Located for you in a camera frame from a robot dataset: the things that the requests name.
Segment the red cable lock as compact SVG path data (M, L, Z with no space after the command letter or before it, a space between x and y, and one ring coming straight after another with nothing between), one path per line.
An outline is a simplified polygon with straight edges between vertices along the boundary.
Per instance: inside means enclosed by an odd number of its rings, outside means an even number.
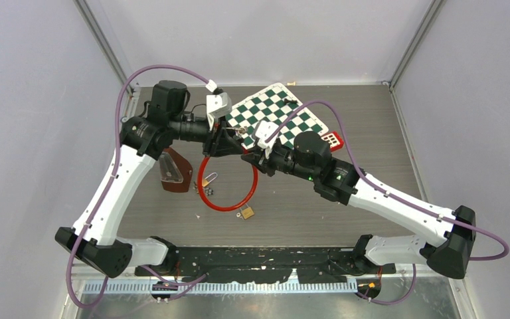
M205 156L201 160L196 184L201 202L209 209L219 213L235 212L241 206L249 204L256 193L259 182L258 171L241 160L241 155L220 158ZM212 188L214 193L211 196L205 196L201 188L201 180L212 172L218 173L218 177L207 187Z

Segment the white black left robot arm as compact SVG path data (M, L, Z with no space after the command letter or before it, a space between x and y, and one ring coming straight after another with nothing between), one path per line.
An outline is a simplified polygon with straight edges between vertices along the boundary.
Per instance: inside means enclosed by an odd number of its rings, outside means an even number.
M143 178L173 141L198 142L203 154L220 157L242 153L241 139L228 128L232 110L229 95L213 88L206 97L207 116L186 111L191 94L187 86L162 80L144 103L145 114L122 124L120 148L114 152L111 170L88 207L71 227L61 227L55 241L75 258L108 278L127 267L151 265L159 274L171 274L177 266L171 243L159 237L123 239L118 229Z

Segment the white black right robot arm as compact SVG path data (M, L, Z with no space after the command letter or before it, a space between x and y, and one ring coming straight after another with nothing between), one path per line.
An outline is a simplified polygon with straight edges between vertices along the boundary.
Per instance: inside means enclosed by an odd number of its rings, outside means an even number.
M384 185L333 157L329 143L315 132L298 134L292 148L276 142L270 150L254 147L241 158L268 176L280 171L308 180L328 201L376 213L412 231L399 237L360 236L350 254L358 273L419 264L449 278L465 277L475 242L475 212L469 207L438 207Z

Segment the brass padlock with long shackle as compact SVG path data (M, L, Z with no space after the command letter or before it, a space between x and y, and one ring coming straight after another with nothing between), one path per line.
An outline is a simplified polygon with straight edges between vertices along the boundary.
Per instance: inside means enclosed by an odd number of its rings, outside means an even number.
M255 215L255 212L249 204L241 206L236 214L239 219L247 220Z

